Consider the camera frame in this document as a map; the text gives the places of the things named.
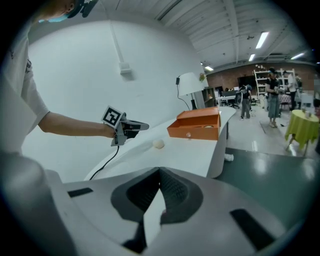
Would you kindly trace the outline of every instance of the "small white object on floor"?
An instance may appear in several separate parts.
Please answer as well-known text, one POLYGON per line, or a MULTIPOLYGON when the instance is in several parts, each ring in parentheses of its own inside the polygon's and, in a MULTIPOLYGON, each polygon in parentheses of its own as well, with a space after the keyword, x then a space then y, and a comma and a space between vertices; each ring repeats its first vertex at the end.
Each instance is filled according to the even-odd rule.
POLYGON ((224 160, 232 162, 235 159, 233 154, 224 154, 224 160))
POLYGON ((165 143, 162 139, 154 140, 152 144, 158 150, 162 149, 165 146, 165 143))

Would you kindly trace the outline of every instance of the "jeans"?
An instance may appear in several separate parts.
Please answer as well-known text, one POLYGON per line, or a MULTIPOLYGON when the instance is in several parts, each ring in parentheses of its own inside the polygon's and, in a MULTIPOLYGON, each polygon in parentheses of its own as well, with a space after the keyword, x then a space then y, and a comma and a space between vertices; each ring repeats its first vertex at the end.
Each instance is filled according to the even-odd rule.
POLYGON ((296 102, 295 102, 295 98, 296 98, 296 91, 291 91, 290 92, 290 96, 291 96, 291 111, 295 110, 296 108, 296 102))
POLYGON ((280 110, 280 102, 279 102, 279 95, 274 95, 269 93, 268 98, 268 117, 269 118, 278 118, 279 117, 279 110, 280 110))
POLYGON ((245 115, 246 118, 250 118, 250 101, 247 98, 242 100, 241 117, 243 118, 245 115))

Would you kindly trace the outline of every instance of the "sleeve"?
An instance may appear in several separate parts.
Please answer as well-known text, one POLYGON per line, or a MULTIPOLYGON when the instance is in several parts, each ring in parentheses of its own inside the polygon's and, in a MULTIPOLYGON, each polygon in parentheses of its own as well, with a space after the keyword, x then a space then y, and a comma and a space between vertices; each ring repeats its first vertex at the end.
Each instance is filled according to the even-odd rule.
POLYGON ((45 117, 45 115, 50 112, 37 91, 34 73, 32 70, 29 70, 24 75, 21 97, 36 115, 36 120, 30 130, 31 132, 45 117))
POLYGON ((288 84, 290 85, 290 84, 294 84, 294 77, 293 77, 293 75, 289 75, 289 77, 288 77, 288 84))

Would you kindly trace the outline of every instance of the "round table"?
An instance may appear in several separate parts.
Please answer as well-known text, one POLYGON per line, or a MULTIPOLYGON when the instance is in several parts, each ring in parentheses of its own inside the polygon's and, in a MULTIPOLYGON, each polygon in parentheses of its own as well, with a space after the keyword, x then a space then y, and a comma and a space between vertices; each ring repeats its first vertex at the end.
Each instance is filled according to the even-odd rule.
POLYGON ((285 133, 285 139, 288 140, 289 135, 292 135, 289 145, 296 140, 299 143, 299 148, 303 149, 305 144, 305 153, 307 152, 308 143, 313 143, 318 137, 319 119, 314 114, 309 118, 302 110, 293 110, 291 114, 290 124, 285 133))

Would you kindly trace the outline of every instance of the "orange box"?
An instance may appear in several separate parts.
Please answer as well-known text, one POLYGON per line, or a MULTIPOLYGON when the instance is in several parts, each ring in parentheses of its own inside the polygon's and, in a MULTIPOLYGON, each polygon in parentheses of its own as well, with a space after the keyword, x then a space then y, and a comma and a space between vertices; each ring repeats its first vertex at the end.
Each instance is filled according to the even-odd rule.
POLYGON ((217 141, 220 126, 219 108, 208 107, 182 112, 167 130, 174 138, 217 141))

